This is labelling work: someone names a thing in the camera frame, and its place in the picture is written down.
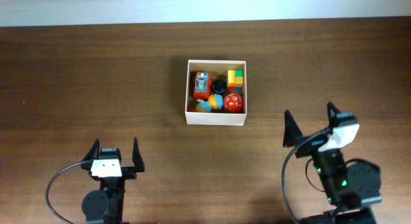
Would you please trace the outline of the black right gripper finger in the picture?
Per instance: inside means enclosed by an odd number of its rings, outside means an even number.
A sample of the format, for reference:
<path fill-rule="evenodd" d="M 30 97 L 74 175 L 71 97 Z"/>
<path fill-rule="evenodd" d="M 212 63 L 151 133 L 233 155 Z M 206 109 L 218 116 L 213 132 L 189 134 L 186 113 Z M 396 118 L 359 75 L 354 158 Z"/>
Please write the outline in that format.
<path fill-rule="evenodd" d="M 340 126 L 341 111 L 339 111 L 339 109 L 337 109 L 337 107 L 331 101 L 328 102 L 327 104 L 327 112 L 328 112 L 329 126 L 332 126 L 332 127 Z"/>
<path fill-rule="evenodd" d="M 290 148 L 298 145 L 304 136 L 299 129 L 295 119 L 291 112 L 286 110 L 284 112 L 284 135 L 283 135 L 283 147 Z"/>

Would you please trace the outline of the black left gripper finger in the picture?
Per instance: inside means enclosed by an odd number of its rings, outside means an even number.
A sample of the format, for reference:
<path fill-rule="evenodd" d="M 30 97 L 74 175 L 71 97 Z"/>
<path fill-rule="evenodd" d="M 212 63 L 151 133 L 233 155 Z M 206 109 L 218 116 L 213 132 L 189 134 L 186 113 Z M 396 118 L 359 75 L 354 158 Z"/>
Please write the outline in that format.
<path fill-rule="evenodd" d="M 96 139 L 91 149 L 87 152 L 85 157 L 82 159 L 81 168 L 84 170 L 90 170 L 93 160 L 98 159 L 100 152 L 100 141 Z"/>
<path fill-rule="evenodd" d="M 139 145 L 138 145 L 138 140 L 136 137 L 134 137 L 134 143 L 133 143 L 132 162 L 134 163 L 134 169 L 136 173 L 145 172 L 144 161 L 141 156 Z"/>

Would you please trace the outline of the red ball white letters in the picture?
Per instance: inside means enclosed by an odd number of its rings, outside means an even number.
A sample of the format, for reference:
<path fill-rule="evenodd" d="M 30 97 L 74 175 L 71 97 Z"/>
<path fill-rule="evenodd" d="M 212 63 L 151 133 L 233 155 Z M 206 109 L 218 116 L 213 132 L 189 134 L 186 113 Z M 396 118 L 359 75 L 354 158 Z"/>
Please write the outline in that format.
<path fill-rule="evenodd" d="M 238 93 L 230 93 L 223 99 L 223 107 L 231 113 L 241 113 L 244 108 L 244 99 Z"/>

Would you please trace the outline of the multicoloured puzzle cube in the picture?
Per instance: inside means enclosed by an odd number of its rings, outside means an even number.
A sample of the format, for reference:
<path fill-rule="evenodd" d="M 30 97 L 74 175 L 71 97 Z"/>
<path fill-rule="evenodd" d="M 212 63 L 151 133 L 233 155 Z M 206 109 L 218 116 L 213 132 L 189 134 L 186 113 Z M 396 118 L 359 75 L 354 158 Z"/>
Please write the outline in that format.
<path fill-rule="evenodd" d="M 243 70 L 229 69 L 227 71 L 227 88 L 229 90 L 242 90 L 243 80 Z"/>

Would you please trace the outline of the yellow duck toy blue hat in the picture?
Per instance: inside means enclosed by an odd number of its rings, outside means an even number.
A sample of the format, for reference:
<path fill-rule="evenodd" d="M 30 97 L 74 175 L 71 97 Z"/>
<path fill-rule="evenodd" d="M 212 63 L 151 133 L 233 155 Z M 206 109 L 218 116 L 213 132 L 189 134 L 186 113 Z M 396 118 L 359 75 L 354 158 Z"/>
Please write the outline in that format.
<path fill-rule="evenodd" d="M 188 107 L 188 112 L 211 113 L 221 110 L 223 107 L 223 97 L 220 94 L 212 94 L 208 99 L 196 99 L 195 106 Z"/>

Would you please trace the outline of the small black round tin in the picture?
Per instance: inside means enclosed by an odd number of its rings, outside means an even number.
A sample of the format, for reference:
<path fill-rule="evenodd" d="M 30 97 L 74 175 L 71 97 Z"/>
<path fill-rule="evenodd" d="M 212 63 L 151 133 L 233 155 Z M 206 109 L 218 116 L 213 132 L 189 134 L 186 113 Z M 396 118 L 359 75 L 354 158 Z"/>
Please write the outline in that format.
<path fill-rule="evenodd" d="M 226 92 L 227 90 L 227 83 L 225 80 L 222 79 L 217 79 L 215 81 L 212 82 L 211 84 L 211 90 L 215 93 L 215 94 L 223 94 Z"/>

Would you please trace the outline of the red toy car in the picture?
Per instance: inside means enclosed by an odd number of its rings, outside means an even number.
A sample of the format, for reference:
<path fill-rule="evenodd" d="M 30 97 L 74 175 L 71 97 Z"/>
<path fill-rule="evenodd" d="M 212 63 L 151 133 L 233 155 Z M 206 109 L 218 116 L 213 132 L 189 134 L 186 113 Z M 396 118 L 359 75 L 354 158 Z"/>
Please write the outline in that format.
<path fill-rule="evenodd" d="M 194 79 L 193 97 L 207 100 L 211 94 L 212 76 L 210 73 L 197 72 Z"/>

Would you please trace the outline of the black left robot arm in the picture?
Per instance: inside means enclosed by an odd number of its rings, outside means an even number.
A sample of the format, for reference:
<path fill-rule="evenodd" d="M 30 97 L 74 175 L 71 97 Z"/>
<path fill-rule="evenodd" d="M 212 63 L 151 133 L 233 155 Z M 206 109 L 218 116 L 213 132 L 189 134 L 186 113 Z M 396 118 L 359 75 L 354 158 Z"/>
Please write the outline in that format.
<path fill-rule="evenodd" d="M 125 182 L 135 180 L 145 171 L 144 161 L 135 138 L 132 150 L 133 166 L 121 165 L 121 152 L 117 148 L 100 148 L 95 140 L 83 158 L 81 168 L 100 183 L 100 188 L 89 192 L 83 199 L 82 212 L 86 223 L 122 223 Z"/>

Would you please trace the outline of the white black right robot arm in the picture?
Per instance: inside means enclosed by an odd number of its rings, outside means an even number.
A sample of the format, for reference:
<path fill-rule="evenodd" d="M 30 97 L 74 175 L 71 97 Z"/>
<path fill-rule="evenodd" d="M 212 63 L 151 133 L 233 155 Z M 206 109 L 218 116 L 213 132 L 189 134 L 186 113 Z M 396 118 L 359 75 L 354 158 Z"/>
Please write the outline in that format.
<path fill-rule="evenodd" d="M 329 124 L 324 129 L 305 136 L 292 113 L 284 113 L 283 147 L 290 148 L 287 159 L 307 157 L 320 178 L 320 191 L 335 209 L 322 214 L 297 218 L 293 223 L 375 223 L 371 210 L 381 203 L 381 168 L 365 159 L 344 160 L 342 148 L 351 144 L 359 123 L 351 112 L 340 111 L 332 102 L 327 104 Z"/>

